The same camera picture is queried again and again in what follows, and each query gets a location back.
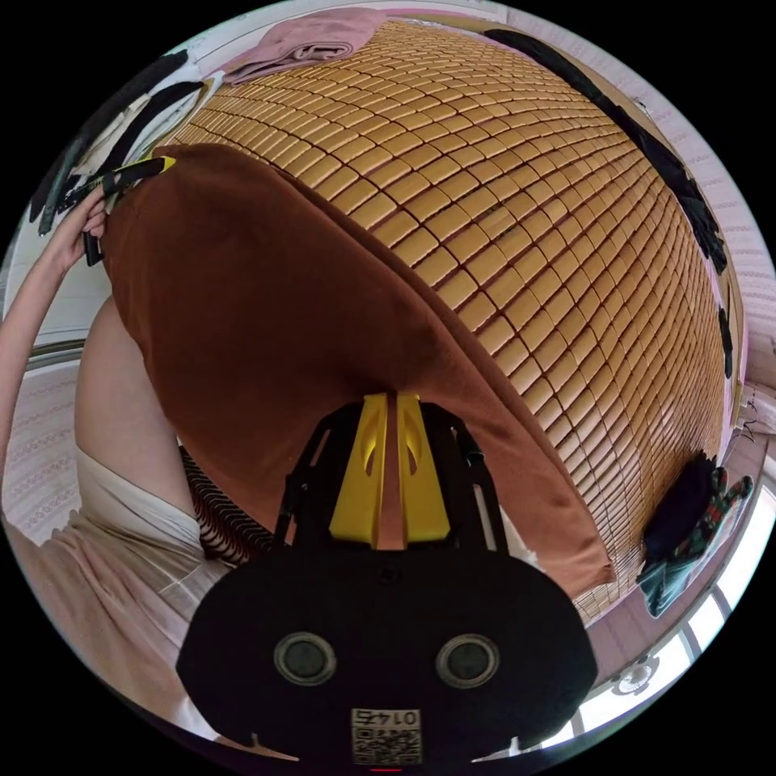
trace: black strap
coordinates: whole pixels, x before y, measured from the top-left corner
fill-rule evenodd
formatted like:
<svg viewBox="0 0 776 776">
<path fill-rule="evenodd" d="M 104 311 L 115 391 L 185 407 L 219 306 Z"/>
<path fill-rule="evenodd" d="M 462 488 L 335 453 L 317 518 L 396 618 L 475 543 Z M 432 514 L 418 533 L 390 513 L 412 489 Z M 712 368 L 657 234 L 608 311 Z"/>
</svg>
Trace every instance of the black strap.
<svg viewBox="0 0 776 776">
<path fill-rule="evenodd" d="M 657 138 L 634 121 L 622 107 L 607 97 L 576 65 L 541 40 L 513 30 L 486 30 L 483 35 L 511 49 L 527 54 L 542 67 L 562 78 L 569 86 L 600 108 L 641 150 L 685 211 L 703 254 L 721 275 L 728 265 L 719 225 L 690 178 L 681 160 Z"/>
<path fill-rule="evenodd" d="M 725 351 L 725 377 L 730 379 L 733 375 L 733 339 L 723 307 L 719 308 L 719 332 L 722 334 L 722 347 Z"/>
<path fill-rule="evenodd" d="M 72 142 L 57 156 L 30 199 L 31 223 L 45 210 L 44 219 L 40 223 L 40 234 L 47 234 L 51 230 L 56 204 L 60 199 L 65 181 L 74 164 L 91 143 L 116 116 L 168 75 L 172 75 L 187 59 L 188 52 L 184 50 L 166 54 L 152 62 L 107 99 L 81 126 Z"/>
<path fill-rule="evenodd" d="M 135 116 L 124 134 L 116 141 L 116 144 L 108 154 L 108 158 L 99 166 L 96 174 L 102 175 L 110 170 L 115 170 L 117 167 L 121 167 L 126 162 L 133 143 L 140 137 L 143 129 L 162 111 L 166 111 L 171 105 L 175 105 L 179 100 L 188 97 L 201 87 L 202 81 L 183 81 L 181 83 L 174 83 L 155 94 L 148 104 Z"/>
</svg>

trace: bamboo mat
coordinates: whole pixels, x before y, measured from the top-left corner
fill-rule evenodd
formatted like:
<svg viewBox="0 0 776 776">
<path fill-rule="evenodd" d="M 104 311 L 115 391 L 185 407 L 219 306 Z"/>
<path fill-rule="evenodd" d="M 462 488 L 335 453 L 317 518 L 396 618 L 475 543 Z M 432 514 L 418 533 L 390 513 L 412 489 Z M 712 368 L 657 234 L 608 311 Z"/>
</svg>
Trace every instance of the bamboo mat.
<svg viewBox="0 0 776 776">
<path fill-rule="evenodd" d="M 692 231 L 617 125 L 522 55 L 389 22 L 346 60 L 223 86 L 171 142 L 274 162 L 413 267 L 590 507 L 618 578 L 584 618 L 633 589 L 657 502 L 718 449 L 724 375 Z"/>
</svg>

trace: printed number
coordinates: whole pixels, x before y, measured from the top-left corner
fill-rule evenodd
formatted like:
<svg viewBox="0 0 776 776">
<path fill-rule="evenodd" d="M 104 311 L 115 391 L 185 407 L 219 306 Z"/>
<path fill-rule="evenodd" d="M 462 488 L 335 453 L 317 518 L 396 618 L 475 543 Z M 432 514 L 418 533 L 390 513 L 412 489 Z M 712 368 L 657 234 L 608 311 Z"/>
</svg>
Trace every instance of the printed number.
<svg viewBox="0 0 776 776">
<path fill-rule="evenodd" d="M 355 725 L 365 727 L 413 728 L 418 724 L 416 711 L 374 711 L 372 709 L 355 709 Z"/>
</svg>

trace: camera lens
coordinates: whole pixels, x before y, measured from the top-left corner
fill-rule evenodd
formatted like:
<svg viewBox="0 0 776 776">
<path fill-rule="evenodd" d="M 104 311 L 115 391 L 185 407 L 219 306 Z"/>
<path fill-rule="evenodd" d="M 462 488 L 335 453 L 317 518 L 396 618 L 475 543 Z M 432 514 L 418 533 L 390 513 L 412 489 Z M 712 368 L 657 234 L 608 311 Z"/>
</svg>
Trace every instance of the camera lens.
<svg viewBox="0 0 776 776">
<path fill-rule="evenodd" d="M 436 658 L 436 672 L 451 687 L 466 690 L 488 681 L 499 667 L 499 651 L 485 636 L 465 634 L 445 644 Z"/>
<path fill-rule="evenodd" d="M 336 665 L 331 645 L 313 633 L 292 633 L 275 647 L 275 667 L 295 685 L 321 685 L 331 678 Z"/>
</svg>

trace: pink towel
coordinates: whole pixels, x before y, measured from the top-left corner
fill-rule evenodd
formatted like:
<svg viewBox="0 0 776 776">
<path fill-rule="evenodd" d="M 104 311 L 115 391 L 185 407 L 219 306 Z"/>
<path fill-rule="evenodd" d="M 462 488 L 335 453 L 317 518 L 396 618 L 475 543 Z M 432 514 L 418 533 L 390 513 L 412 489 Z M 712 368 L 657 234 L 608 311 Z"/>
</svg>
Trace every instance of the pink towel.
<svg viewBox="0 0 776 776">
<path fill-rule="evenodd" d="M 300 65 L 349 57 L 369 43 L 385 20 L 384 11 L 334 8 L 280 22 L 256 46 L 223 66 L 224 83 L 244 83 Z"/>
</svg>

